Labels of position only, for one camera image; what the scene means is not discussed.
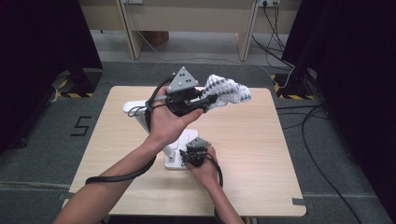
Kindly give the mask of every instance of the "black curtain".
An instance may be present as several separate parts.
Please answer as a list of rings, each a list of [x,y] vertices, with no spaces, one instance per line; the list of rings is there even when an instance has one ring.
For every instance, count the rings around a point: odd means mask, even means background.
[[[0,2],[0,152],[34,122],[65,70],[102,65],[77,0]]]
[[[343,1],[324,24],[318,21],[327,3],[302,2],[283,59],[308,58],[347,150],[396,222],[396,1]],[[303,55],[318,26],[326,37]]]

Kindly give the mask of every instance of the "forearm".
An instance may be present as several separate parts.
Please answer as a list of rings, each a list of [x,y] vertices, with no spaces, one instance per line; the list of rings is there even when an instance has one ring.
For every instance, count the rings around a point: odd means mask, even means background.
[[[215,205],[220,219],[226,224],[244,223],[242,218],[233,208],[223,189],[219,184],[206,188]]]
[[[161,150],[146,141],[100,176],[128,175],[143,168]],[[55,223],[98,223],[114,207],[133,180],[91,183],[80,189],[67,203]]]

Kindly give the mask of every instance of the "gray carpet floor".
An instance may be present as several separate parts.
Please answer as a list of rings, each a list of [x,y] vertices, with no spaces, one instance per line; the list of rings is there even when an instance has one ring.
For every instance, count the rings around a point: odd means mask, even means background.
[[[91,98],[60,97],[49,104],[27,136],[27,147],[0,156],[0,222],[51,223],[62,209],[96,121],[113,86],[156,86],[186,66],[200,83],[216,74],[251,88],[267,88],[276,107],[318,105],[319,99],[276,97],[272,80],[257,66],[178,63],[103,63],[104,72]],[[265,67],[270,74],[284,72]],[[278,110],[294,168],[307,204],[303,217],[260,217],[259,223],[357,223],[346,204],[320,174],[304,146],[301,123],[310,108]],[[322,107],[305,124],[310,151],[327,178],[344,195],[363,223],[391,223],[361,168],[348,157],[340,136]],[[75,128],[89,126],[86,134]]]

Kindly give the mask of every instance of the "human hand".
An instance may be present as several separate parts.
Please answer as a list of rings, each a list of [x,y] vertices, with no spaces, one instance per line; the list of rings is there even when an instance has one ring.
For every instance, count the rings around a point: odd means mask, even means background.
[[[207,148],[207,153],[210,154],[215,161],[218,161],[216,151],[212,146]],[[206,189],[219,186],[218,171],[211,161],[205,160],[200,167],[195,167],[186,163],[186,167],[191,171],[195,179]]]
[[[162,87],[158,95],[165,95],[166,87]],[[155,101],[152,107],[156,105],[164,105],[165,101]],[[186,127],[196,121],[204,113],[203,109],[191,111],[189,114],[178,117],[174,115],[169,108],[157,106],[151,113],[150,133],[148,139],[160,144],[162,148],[175,142]]]

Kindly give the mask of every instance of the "wrist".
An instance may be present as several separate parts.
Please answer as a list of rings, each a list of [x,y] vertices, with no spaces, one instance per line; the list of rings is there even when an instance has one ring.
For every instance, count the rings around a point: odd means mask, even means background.
[[[221,185],[217,181],[210,181],[204,184],[204,188],[210,192],[221,189]]]
[[[142,146],[146,150],[152,150],[156,153],[159,153],[161,150],[163,150],[164,147],[166,147],[164,143],[158,141],[157,139],[151,138],[150,136],[148,136]]]

